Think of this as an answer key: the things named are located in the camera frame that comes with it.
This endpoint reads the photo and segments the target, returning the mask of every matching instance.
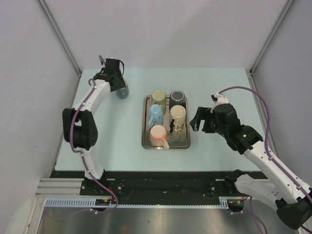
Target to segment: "beige mug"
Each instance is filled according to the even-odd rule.
[[[170,133],[175,129],[182,129],[185,123],[186,110],[181,105],[175,105],[170,110]]]
[[[167,131],[162,125],[155,125],[151,128],[150,141],[154,146],[163,146],[166,150],[169,150],[169,145],[167,142]]]

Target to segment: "white cable carrier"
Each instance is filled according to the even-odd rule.
[[[112,208],[115,205],[96,205],[97,198],[48,198],[45,206],[46,207],[80,207],[80,208]],[[119,208],[178,208],[178,209],[228,209],[228,202],[226,199],[220,198],[219,205],[118,205]]]

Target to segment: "metal floor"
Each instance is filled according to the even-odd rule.
[[[256,214],[270,234],[296,234],[276,213],[254,201]],[[80,208],[45,208],[50,216],[62,217]],[[111,214],[83,212],[55,221],[43,215],[38,234],[257,234],[251,215],[230,215],[223,209],[120,208]]]

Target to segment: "mug handle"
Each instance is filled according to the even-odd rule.
[[[162,139],[162,146],[165,147],[166,150],[169,150],[169,145],[166,138]]]
[[[171,123],[170,123],[170,126],[169,126],[170,127],[170,133],[172,133],[174,131],[174,127],[175,127],[174,122],[175,122],[175,119],[173,118],[171,120]]]
[[[150,117],[150,120],[148,121],[148,127],[151,128],[153,126],[153,116]]]

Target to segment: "green mug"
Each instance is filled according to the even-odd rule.
[[[164,91],[157,90],[152,94],[152,105],[157,104],[162,108],[163,114],[166,113],[167,97]]]

